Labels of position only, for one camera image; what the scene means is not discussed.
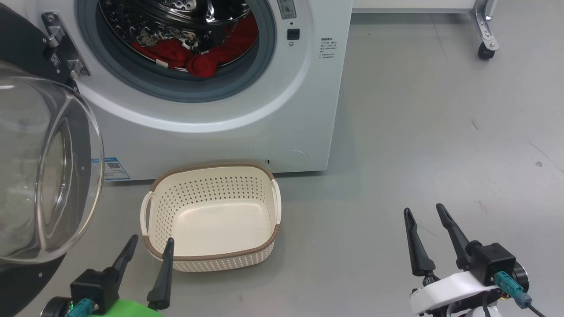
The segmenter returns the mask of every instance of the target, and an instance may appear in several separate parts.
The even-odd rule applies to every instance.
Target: metal stand
[[[480,59],[491,59],[495,51],[499,49],[499,44],[488,25],[488,21],[492,19],[494,14],[496,4],[497,0],[477,0],[470,12],[474,25],[482,37],[482,44],[478,50]]]

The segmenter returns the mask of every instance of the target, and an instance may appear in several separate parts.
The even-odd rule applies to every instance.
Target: front-loading washing machine
[[[124,41],[122,29],[145,48],[154,37],[140,36],[149,28],[130,16],[116,23],[116,3],[122,14],[128,3],[150,1],[170,12],[204,6],[210,27],[222,2],[234,2],[1,1],[44,32],[39,47],[47,70],[70,73],[91,105],[104,140],[106,180],[155,179],[175,168],[225,161],[253,162],[276,173],[327,168],[353,0],[238,1],[241,16],[252,13],[258,38],[207,77],[151,59]],[[212,52],[202,51],[203,38],[216,32],[198,32],[182,44],[190,40],[189,48],[200,44],[199,54]],[[3,45],[0,51],[19,44]]]

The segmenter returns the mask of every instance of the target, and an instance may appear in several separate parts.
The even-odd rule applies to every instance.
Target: white plastic basket
[[[147,209],[149,207],[149,226]],[[264,261],[280,230],[280,190],[253,164],[171,171],[157,179],[141,205],[141,232],[162,261],[174,238],[174,268],[221,271]]]

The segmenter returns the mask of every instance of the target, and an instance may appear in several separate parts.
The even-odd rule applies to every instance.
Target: caster wheel
[[[494,57],[495,51],[490,51],[486,48],[486,45],[482,42],[480,48],[478,49],[478,57],[480,59],[488,60]]]

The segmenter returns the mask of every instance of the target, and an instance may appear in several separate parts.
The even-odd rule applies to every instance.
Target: perforated basket wall
[[[177,212],[186,206],[213,201],[251,199],[260,201],[268,211],[272,235],[256,248],[224,254],[174,256],[174,268],[185,272],[229,270],[255,265],[272,252],[280,230],[280,191],[274,176],[253,164],[216,165],[171,171],[151,186],[141,208],[143,240],[149,252],[162,260],[166,242],[173,234]],[[150,202],[149,228],[146,210]],[[219,226],[228,225],[218,220]]]

